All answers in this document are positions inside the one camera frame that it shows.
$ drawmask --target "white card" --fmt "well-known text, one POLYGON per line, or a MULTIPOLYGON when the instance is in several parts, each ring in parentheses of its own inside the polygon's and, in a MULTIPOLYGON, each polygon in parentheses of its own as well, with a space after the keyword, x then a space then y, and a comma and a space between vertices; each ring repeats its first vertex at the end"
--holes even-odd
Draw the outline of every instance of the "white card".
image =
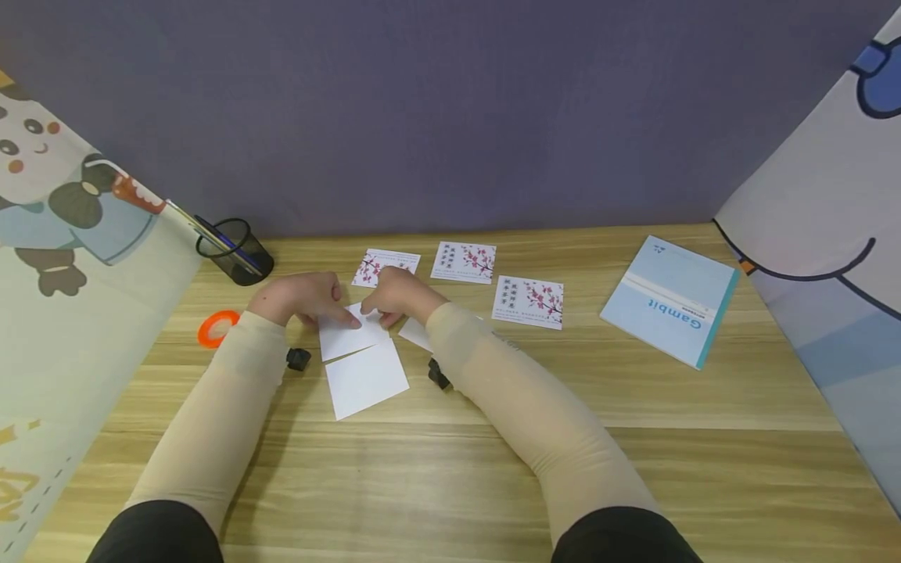
POLYGON ((358 329, 338 324, 325 316, 319 318, 319 347, 322 350, 323 361, 363 350, 391 338, 388 331, 378 323, 381 313, 373 311, 368 315, 360 314, 360 305, 355 303, 345 307, 362 324, 358 329))
POLYGON ((416 273, 416 267, 419 265, 418 254, 410 254, 408 252, 394 252, 393 250, 369 249, 360 262, 357 273, 350 282, 352 286, 375 287, 378 285, 378 274, 385 266, 397 266, 409 270, 411 274, 416 273))
POLYGON ((497 247, 485 244, 441 241, 432 266, 432 277, 491 284, 496 252, 497 247))
POLYGON ((391 340, 325 366, 335 420, 370 408, 410 388, 391 340))
POLYGON ((563 284, 526 277, 497 279, 491 318, 563 330, 563 284))
POLYGON ((434 350, 432 350, 432 344, 429 343, 429 333, 426 332, 425 327, 415 319, 407 319, 404 323, 404 327, 401 328, 397 336, 411 341, 420 348, 425 348, 430 352, 434 352, 434 350))

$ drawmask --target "black mesh pen holder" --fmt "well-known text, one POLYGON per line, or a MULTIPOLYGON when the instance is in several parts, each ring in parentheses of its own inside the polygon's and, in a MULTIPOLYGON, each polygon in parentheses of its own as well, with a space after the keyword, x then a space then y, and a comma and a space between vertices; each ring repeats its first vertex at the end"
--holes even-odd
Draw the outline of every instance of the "black mesh pen holder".
POLYGON ((197 254, 209 258, 239 286, 257 284, 272 272, 275 260, 250 232, 243 219, 233 218, 213 225, 216 242, 197 239, 197 254))

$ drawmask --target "hand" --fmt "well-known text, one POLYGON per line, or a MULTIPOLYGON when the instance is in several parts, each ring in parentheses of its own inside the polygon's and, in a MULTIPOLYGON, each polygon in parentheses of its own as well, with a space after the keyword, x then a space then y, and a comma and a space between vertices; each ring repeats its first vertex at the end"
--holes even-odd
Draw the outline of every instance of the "hand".
POLYGON ((378 309, 382 313, 381 324, 389 327, 404 315, 413 317, 423 326, 435 309, 448 300, 428 287, 405 269, 387 266, 378 274, 378 287, 363 299, 359 311, 363 314, 378 309))
POLYGON ((334 272, 312 272, 270 282, 253 296, 247 310, 282 326, 293 316, 316 326, 319 317, 326 316, 358 329, 359 321, 340 301, 341 285, 334 272))

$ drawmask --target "purple partition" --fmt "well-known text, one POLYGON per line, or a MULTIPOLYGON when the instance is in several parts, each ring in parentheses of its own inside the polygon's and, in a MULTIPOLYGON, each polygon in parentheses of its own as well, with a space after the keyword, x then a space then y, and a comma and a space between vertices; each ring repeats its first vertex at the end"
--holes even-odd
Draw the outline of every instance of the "purple partition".
POLYGON ((896 6, 29 0, 0 6, 0 68, 263 235, 699 222, 896 6))

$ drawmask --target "booklet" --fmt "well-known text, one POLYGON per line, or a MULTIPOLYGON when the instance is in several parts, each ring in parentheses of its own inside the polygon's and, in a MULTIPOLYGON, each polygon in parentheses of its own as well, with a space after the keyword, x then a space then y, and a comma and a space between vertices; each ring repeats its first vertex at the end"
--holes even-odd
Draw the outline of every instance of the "booklet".
POLYGON ((735 268, 649 236, 601 318, 700 369, 738 278, 735 268))

